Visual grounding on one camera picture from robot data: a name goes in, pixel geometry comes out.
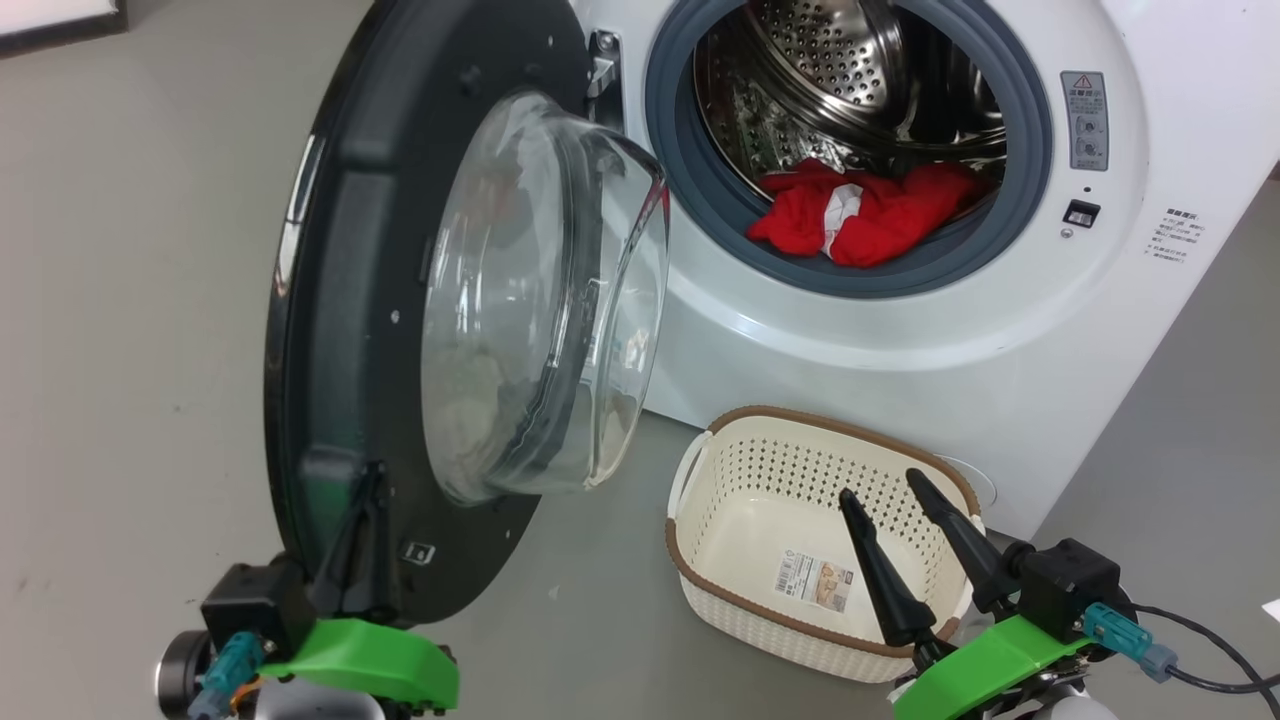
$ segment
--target laundry basket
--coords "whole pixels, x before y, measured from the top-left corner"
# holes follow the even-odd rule
[[[815,415],[744,407],[685,452],[667,505],[667,551],[694,612],[765,652],[832,675],[883,683],[911,669],[888,647],[836,501],[849,487],[879,543],[947,639],[972,588],[904,473],[919,468],[982,529],[978,500],[942,460]]]

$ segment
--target laundry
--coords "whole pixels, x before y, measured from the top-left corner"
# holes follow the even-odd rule
[[[915,247],[972,205],[989,182],[959,163],[920,165],[901,181],[852,170],[840,174],[813,158],[790,173],[760,179],[773,208],[746,231],[787,255],[819,252],[837,265],[872,268]]]

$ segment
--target product label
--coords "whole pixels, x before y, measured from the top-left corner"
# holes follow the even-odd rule
[[[782,553],[773,589],[787,597],[844,612],[852,583],[852,571],[835,562],[788,550]]]

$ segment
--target gray floor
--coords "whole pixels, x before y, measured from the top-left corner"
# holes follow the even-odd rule
[[[279,546],[260,409],[269,266],[302,133],[364,3],[131,3],[128,36],[0,61],[0,698],[6,717],[155,716],[156,655],[234,560]],[[1251,209],[1039,539],[1280,669],[1280,188]],[[448,623],[460,717],[888,717],[882,688],[701,624],[660,541],[690,428],[646,418],[620,477],[544,503]],[[1184,664],[1212,648],[1152,624]],[[1093,682],[1125,720],[1257,698]]]

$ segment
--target washing machine door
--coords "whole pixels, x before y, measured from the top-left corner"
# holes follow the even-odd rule
[[[378,3],[306,140],[271,288],[271,496],[312,577],[343,542],[389,546],[389,571],[340,565],[402,621],[474,600],[538,495],[608,478],[639,418],[666,186],[585,119],[589,70],[564,0]],[[335,542],[370,483],[383,520]]]

